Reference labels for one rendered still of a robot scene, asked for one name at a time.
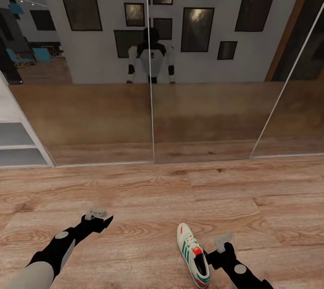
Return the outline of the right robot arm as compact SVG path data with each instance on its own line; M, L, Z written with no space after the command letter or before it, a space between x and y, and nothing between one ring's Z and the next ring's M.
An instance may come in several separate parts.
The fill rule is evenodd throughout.
M233 239L231 233L227 233L214 240L217 250L207 254L204 250L208 265L212 264L215 270L222 267L231 279L234 289L274 289L267 281L261 282L246 265L236 260L233 246L228 241Z

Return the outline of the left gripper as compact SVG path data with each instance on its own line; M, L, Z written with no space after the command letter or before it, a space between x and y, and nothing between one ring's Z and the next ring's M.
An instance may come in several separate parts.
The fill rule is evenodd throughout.
M104 220L99 217L95 217L91 221L85 220L85 216L81 217L81 223L79 225L83 226L85 228L85 237L90 235L93 231L97 233L101 233L104 228L107 228L110 224L110 222L113 220L113 216L108 218L107 220Z

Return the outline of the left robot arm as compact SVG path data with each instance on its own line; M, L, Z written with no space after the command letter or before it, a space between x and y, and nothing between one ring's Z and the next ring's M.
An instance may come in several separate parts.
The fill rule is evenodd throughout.
M43 251L37 252L29 265L3 289L50 289L74 247L93 231L101 233L109 226L113 216L102 219L107 215L107 211L89 208L79 225L56 234L53 241Z

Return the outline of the gym shoe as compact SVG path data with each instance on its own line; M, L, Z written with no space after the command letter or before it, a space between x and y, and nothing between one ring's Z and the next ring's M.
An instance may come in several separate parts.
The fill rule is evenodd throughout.
M185 223L180 223L177 228L177 242L195 284L206 289L210 282L210 269L203 249Z

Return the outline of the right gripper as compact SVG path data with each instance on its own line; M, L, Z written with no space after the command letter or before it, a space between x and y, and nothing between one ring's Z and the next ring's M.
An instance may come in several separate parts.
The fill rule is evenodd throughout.
M205 254L206 261L208 265L212 264L215 270L219 269L220 267L224 268L225 260L227 258L234 258L236 259L236 255L234 253L233 246L229 243L224 245L225 251L223 253L219 253L218 251L214 251L210 254L207 254L204 250L203 253Z

